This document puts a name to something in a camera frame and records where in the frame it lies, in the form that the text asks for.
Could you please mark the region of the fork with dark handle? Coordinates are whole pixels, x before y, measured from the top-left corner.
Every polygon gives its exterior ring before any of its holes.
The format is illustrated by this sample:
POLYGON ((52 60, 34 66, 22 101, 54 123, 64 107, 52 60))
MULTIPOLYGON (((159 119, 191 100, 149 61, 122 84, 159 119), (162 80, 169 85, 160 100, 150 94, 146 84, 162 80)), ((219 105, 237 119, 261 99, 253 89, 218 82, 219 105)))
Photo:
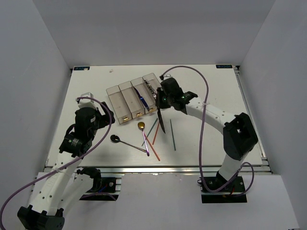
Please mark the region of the fork with dark handle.
POLYGON ((154 88, 151 86, 151 84, 147 81, 147 80, 144 80, 147 88, 149 89, 150 93, 152 94, 153 98, 156 99, 156 92, 154 90, 154 88))

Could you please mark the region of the black knife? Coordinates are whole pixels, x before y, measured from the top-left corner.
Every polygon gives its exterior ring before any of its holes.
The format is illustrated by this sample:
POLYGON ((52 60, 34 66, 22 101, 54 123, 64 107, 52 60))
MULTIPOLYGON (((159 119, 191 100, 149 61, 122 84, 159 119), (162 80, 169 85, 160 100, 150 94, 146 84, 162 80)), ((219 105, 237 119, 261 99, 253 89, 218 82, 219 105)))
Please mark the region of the black knife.
POLYGON ((163 131, 164 133, 166 133, 166 132, 165 132, 165 126, 164 126, 164 123, 163 123, 162 114, 161 114, 161 109, 158 107, 157 110, 158 110, 158 111, 157 111, 158 120, 159 120, 161 129, 162 129, 162 131, 163 131))

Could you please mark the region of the iridescent blue knife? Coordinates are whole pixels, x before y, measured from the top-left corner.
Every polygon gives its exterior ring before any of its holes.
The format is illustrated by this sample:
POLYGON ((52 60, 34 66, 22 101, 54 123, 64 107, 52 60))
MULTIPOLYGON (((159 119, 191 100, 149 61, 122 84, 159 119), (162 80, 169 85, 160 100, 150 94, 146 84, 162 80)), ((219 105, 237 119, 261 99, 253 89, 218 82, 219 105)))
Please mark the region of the iridescent blue knife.
POLYGON ((136 92, 136 94, 137 94, 139 100, 140 100, 141 103, 143 104, 144 108, 145 108, 147 111, 149 111, 150 109, 149 109, 149 106, 148 106, 147 102, 145 101, 145 99, 141 96, 141 94, 139 93, 139 91, 138 91, 135 87, 133 87, 133 88, 134 88, 134 90, 135 90, 135 92, 136 92))

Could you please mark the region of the black spoon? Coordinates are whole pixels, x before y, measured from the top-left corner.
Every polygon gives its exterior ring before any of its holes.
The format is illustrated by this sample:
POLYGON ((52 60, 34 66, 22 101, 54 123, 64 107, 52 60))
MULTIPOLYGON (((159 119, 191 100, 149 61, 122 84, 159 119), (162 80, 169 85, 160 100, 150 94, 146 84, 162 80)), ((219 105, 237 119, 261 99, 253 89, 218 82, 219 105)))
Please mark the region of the black spoon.
POLYGON ((111 140, 113 143, 122 143, 122 144, 125 144, 125 145, 127 145, 127 146, 130 146, 130 147, 132 147, 132 148, 135 148, 135 149, 137 149, 137 150, 140 150, 140 151, 142 151, 142 152, 146 152, 145 149, 136 147, 136 146, 134 146, 134 145, 131 145, 131 144, 127 143, 127 142, 122 141, 122 140, 119 138, 119 136, 117 136, 117 135, 111 135, 111 136, 110 136, 110 140, 111 140))

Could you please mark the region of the gold spoon purple handle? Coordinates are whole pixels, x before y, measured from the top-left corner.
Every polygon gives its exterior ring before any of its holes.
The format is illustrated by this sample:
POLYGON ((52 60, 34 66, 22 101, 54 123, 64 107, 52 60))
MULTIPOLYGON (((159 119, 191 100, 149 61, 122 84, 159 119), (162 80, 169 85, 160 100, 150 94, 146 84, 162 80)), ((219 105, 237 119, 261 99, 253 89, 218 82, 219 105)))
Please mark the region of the gold spoon purple handle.
POLYGON ((146 143, 146 137, 145 137, 145 133, 144 133, 145 123, 139 122, 138 128, 142 131, 142 136, 143 136, 143 140, 144 140, 144 144, 145 144, 146 154, 149 157, 150 153, 149 153, 149 150, 148 150, 148 146, 147 146, 147 143, 146 143))

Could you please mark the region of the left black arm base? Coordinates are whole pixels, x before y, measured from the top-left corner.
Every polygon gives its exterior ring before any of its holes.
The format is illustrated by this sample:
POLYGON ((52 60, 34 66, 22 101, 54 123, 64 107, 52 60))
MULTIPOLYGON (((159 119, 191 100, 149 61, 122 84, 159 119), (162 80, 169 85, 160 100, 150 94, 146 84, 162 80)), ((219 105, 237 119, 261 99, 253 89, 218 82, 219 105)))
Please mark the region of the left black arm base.
POLYGON ((93 186, 81 198, 82 201, 116 201, 119 197, 121 178, 105 176, 99 169, 87 167, 78 169, 77 175, 87 175, 93 182, 93 186))

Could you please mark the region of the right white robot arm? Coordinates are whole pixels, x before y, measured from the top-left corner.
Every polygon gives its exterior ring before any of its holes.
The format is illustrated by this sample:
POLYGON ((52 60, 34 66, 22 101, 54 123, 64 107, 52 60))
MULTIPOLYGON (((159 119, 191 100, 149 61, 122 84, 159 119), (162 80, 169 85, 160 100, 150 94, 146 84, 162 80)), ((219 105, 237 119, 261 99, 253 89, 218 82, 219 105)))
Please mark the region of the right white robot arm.
POLYGON ((158 109, 173 107, 186 115, 198 118, 223 136, 225 158, 216 174, 214 191, 228 191, 234 185, 245 157, 259 139, 248 114, 235 115, 213 105, 202 102, 193 92, 183 92, 174 78, 161 82, 157 88, 156 106, 158 109))

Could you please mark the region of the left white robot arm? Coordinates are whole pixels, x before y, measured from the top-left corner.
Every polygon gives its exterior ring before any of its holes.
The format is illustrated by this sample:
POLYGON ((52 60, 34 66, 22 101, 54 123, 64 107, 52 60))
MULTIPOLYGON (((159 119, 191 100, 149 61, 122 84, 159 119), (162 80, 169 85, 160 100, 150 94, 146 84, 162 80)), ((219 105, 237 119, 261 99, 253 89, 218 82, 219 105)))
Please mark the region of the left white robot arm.
POLYGON ((65 215, 86 192, 98 192, 102 186, 101 173, 94 167, 78 169, 84 154, 93 149, 97 130, 110 127, 114 113, 105 102, 99 108, 90 100, 77 101, 75 122, 70 125, 59 147, 57 161, 37 196, 28 207, 20 207, 17 217, 27 230, 61 230, 65 215))

